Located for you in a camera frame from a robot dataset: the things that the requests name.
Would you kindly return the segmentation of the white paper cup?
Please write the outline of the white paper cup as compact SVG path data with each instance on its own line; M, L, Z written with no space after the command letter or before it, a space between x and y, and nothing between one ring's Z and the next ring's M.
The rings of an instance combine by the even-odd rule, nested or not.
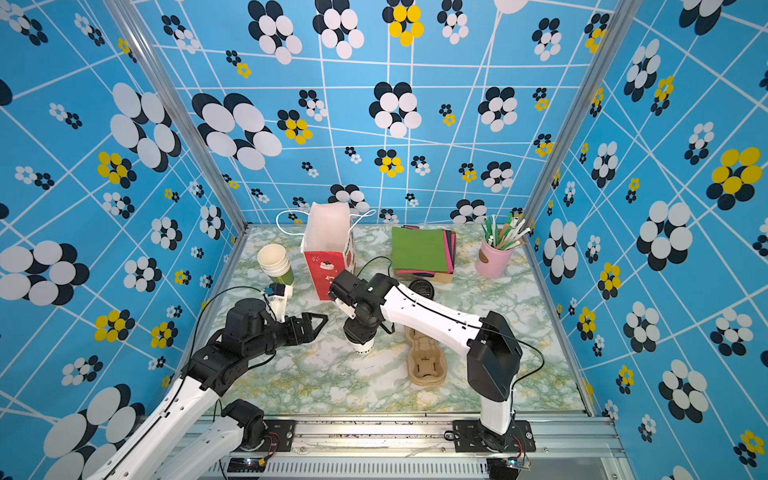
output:
M359 353L359 354L367 354L368 352L371 351L371 349L373 348L374 344L375 344L375 339L374 338L371 338L370 340L368 340L365 343L354 343L354 342L351 343L351 345L353 347L353 350L356 353Z

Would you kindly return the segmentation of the red white paper bag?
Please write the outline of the red white paper bag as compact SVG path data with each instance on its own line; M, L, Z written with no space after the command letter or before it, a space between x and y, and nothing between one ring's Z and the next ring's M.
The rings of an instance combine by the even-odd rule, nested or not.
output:
M318 298L329 301L333 280L355 269L351 211L346 203L313 203L301 243Z

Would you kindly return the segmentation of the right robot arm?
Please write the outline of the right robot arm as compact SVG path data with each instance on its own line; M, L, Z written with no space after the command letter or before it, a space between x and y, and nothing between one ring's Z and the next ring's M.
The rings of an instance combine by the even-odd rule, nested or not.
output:
M343 270L331 282L328 296L347 316L344 334L359 353L369 351L379 327L390 322L412 328L463 357L467 382L481 396L479 441L490 452L517 451L523 456L529 450L523 442L527 431L515 421L513 409L525 343L514 336L501 314L453 310L383 273L363 280Z

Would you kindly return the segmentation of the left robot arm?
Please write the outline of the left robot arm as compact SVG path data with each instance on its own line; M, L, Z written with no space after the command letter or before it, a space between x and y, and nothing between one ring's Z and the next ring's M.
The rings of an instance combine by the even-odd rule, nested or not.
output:
M313 342L327 322L327 315L308 312L278 320L263 300L236 302L224 327L191 355L158 407L92 478L198 479L240 447L274 452L277 446L268 441L263 410L245 400L228 404L201 436L182 450L176 447L254 359Z

